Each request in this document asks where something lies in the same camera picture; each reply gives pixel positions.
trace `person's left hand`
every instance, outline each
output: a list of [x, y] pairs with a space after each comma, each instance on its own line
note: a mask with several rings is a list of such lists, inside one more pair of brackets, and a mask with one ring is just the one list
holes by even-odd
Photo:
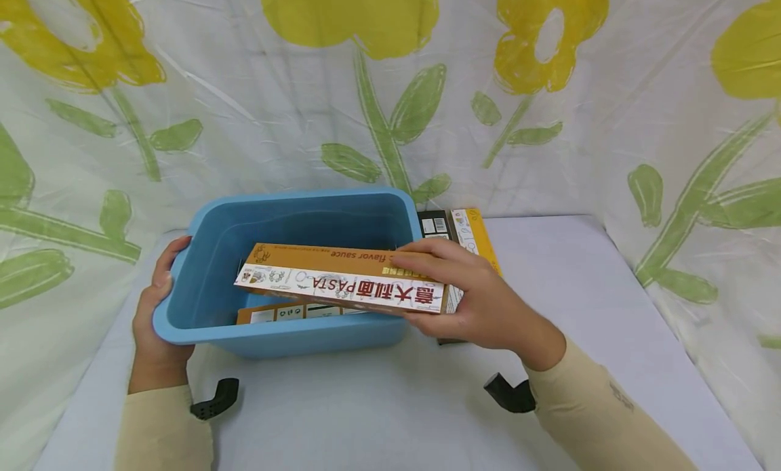
[[138, 300], [133, 318], [133, 337], [136, 342], [136, 356], [130, 377], [128, 393], [156, 388], [169, 388], [186, 384], [186, 364], [195, 346], [176, 346], [163, 341], [155, 332], [151, 316], [155, 307], [164, 300], [174, 281], [171, 278], [171, 264], [176, 254], [190, 244], [190, 236], [172, 241], [155, 265], [151, 285], [144, 288]]

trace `table surface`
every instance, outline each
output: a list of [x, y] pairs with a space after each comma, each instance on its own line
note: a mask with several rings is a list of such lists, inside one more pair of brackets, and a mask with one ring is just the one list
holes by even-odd
[[[630, 268], [587, 216], [492, 219], [505, 279], [606, 365], [701, 470], [760, 471], [682, 345]], [[178, 233], [155, 248], [163, 249]], [[111, 469], [138, 293], [153, 260], [74, 394], [36, 470]], [[398, 346], [268, 361], [199, 347], [196, 399], [238, 377], [238, 403], [214, 422], [225, 470], [575, 470], [534, 415], [513, 415], [483, 390], [502, 372], [525, 379], [508, 352], [438, 347], [416, 331]]]

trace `fabric backdrop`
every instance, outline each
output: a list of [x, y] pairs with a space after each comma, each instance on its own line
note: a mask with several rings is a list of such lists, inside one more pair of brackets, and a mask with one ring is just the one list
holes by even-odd
[[596, 215], [781, 470], [781, 0], [0, 0], [0, 64], [3, 469], [161, 233], [390, 184]]

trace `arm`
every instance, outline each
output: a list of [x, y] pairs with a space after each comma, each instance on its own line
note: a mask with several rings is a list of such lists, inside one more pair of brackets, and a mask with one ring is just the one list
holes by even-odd
[[175, 346], [157, 336], [151, 314], [171, 291], [169, 272], [189, 238], [173, 241], [155, 266], [153, 284], [142, 292], [133, 319], [136, 353], [119, 427], [117, 471], [207, 471], [212, 467], [212, 431], [190, 414], [186, 363], [194, 346]]
[[407, 314], [407, 320], [432, 337], [518, 354], [529, 373], [540, 425], [582, 470], [697, 469], [605, 368], [526, 305], [488, 261], [443, 239], [424, 239], [400, 251], [397, 266], [464, 291], [456, 313]]

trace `hand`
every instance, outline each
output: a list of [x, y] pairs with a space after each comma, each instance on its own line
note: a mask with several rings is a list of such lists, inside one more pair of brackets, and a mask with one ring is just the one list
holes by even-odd
[[171, 264], [176, 254], [190, 244], [190, 236], [172, 241], [160, 255], [151, 277], [151, 285], [144, 288], [133, 318], [133, 337], [136, 355], [130, 375], [128, 394], [145, 390], [170, 388], [187, 384], [186, 364], [195, 346], [176, 346], [163, 341], [151, 323], [155, 307], [171, 292]]
[[508, 349], [538, 371], [554, 367], [564, 357], [566, 342], [560, 330], [531, 310], [483, 257], [456, 242], [431, 238], [401, 247], [393, 262], [464, 291], [456, 313], [407, 313], [407, 321], [422, 333], [489, 349]]

